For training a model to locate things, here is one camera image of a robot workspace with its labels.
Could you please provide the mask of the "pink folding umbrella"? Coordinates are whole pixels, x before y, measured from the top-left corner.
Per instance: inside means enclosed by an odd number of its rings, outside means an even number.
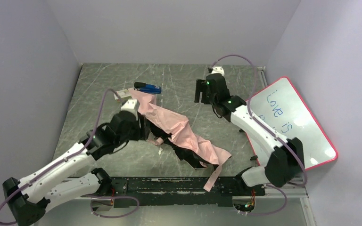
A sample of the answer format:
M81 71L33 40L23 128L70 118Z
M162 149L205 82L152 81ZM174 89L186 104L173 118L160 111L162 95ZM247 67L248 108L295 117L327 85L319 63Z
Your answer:
M200 157L201 160L198 160L198 165L204 168L208 164L217 166L203 187L204 190L211 191L221 173L222 165L231 157L231 154L227 150L214 146L209 140L196 135L186 116L157 106L155 95L134 89L128 89L128 91L131 97L140 103L138 112L166 134L169 134L171 143L191 150L192 153Z

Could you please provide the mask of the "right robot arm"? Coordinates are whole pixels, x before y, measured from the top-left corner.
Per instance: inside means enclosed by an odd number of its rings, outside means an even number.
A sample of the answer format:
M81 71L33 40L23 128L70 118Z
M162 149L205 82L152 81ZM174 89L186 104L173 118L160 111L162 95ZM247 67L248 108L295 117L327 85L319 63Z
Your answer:
M196 81L196 103L211 105L218 118L238 126L255 141L268 156L265 166L243 170L239 176L248 187L259 184L272 184L283 187L304 172L304 149L298 138L287 138L267 125L255 115L247 101L232 96L226 79L220 73L206 76Z

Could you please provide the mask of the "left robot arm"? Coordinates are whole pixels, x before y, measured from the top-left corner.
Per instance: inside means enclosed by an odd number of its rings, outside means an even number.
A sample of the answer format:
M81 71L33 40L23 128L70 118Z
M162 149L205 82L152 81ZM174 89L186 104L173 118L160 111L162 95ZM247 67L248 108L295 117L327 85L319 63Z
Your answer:
M94 168L79 179L68 178L105 155L122 150L130 141L146 140L149 126L149 121L137 111L121 110L110 122L97 124L42 169L21 179L7 179L2 184L3 204L11 210L14 223L30 226L54 207L81 196L113 200L117 188L102 168Z

